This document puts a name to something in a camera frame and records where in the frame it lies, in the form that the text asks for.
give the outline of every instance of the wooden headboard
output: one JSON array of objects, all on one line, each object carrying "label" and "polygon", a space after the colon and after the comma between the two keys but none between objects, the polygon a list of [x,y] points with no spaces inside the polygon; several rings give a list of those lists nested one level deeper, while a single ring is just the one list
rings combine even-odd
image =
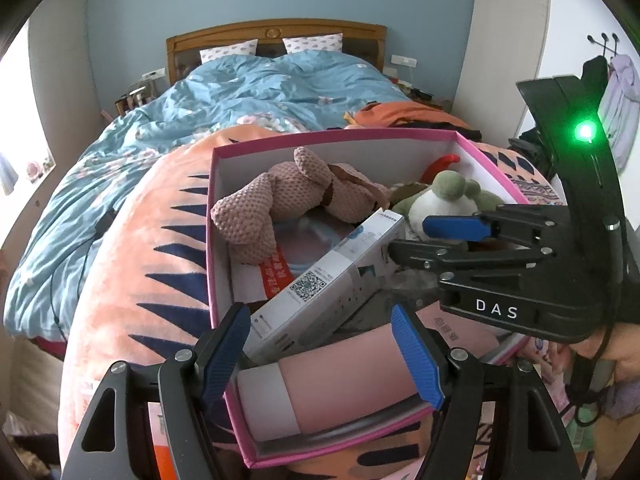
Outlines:
[{"label": "wooden headboard", "polygon": [[258,39],[257,55],[278,57],[286,54],[282,38],[343,34],[342,51],[368,61],[382,71],[385,60],[386,27],[369,23],[322,20],[315,18],[282,18],[254,22],[230,23],[204,28],[166,40],[169,81],[185,78],[201,65],[200,51]]}]

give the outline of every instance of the knitted plush toy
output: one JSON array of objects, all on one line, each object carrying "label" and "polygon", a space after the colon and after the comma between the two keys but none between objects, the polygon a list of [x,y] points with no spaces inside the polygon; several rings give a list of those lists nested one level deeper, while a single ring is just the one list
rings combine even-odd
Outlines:
[{"label": "knitted plush toy", "polygon": [[427,216],[469,216],[493,211],[501,203],[500,197],[482,190],[475,180],[447,170],[437,174],[430,187],[396,204],[393,211],[404,215],[414,232],[428,240],[422,229]]},{"label": "knitted plush toy", "polygon": [[388,207],[388,190],[349,164],[327,164],[300,147],[240,191],[220,199],[211,218],[229,243],[231,257],[257,265],[276,251],[273,222],[302,216],[317,206],[348,223],[360,223],[374,206]]}]

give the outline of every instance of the wall outlet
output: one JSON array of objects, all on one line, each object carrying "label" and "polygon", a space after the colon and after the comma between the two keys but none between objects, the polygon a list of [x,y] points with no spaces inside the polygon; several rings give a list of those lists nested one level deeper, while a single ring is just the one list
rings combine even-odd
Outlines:
[{"label": "wall outlet", "polygon": [[413,57],[396,56],[396,54],[393,54],[391,56],[391,63],[415,68],[418,65],[418,60]]},{"label": "wall outlet", "polygon": [[161,77],[165,77],[165,76],[166,76],[166,69],[164,67],[162,67],[162,68],[158,68],[156,70],[152,70],[151,72],[147,72],[146,74],[143,74],[140,79],[141,80],[143,80],[143,79],[160,79]]},{"label": "wall outlet", "polygon": [[382,69],[382,75],[386,75],[387,77],[398,77],[398,69],[393,68],[392,66],[385,66]]}]

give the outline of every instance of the pillow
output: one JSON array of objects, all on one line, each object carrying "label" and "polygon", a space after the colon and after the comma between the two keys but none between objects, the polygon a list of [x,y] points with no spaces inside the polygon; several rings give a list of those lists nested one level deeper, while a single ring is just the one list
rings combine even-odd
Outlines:
[{"label": "pillow", "polygon": [[342,52],[342,34],[329,36],[315,36],[313,38],[283,38],[287,54],[302,52],[304,50],[330,50]]},{"label": "pillow", "polygon": [[255,56],[255,49],[258,47],[258,40],[245,41],[227,46],[217,46],[200,51],[200,59],[203,63],[220,57],[231,56],[232,54],[245,54]]}]

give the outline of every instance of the red label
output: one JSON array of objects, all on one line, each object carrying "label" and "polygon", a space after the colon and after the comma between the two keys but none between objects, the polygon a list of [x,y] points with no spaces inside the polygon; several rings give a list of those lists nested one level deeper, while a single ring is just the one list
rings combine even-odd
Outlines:
[{"label": "red label", "polygon": [[282,251],[278,247],[276,253],[259,265],[262,275],[262,286],[267,299],[275,297],[293,281],[293,274],[289,270]]}]

